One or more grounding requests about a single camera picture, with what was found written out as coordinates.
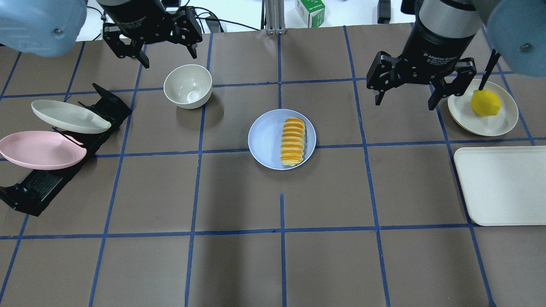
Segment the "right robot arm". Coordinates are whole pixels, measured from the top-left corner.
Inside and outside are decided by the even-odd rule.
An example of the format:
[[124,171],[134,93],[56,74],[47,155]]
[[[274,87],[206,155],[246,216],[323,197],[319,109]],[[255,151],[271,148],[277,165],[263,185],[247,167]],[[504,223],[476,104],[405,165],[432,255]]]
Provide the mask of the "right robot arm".
[[415,16],[401,55],[378,52],[366,75],[376,105],[386,91],[404,84],[433,86],[429,110],[441,99],[463,95],[477,73],[474,59],[463,53],[482,27],[512,72],[545,77],[543,0],[404,0],[401,12]]

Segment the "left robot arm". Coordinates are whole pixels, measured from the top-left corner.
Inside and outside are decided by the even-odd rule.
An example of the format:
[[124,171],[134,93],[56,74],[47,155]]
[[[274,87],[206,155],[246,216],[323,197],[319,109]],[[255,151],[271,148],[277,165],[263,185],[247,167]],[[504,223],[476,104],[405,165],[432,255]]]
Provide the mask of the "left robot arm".
[[[103,22],[102,37],[117,58],[133,58],[144,68],[144,45],[169,41],[185,46],[197,58],[202,29],[192,6],[168,12],[160,0],[99,0],[111,23]],[[46,58],[70,51],[87,18],[85,0],[3,0],[0,5],[1,44]]]

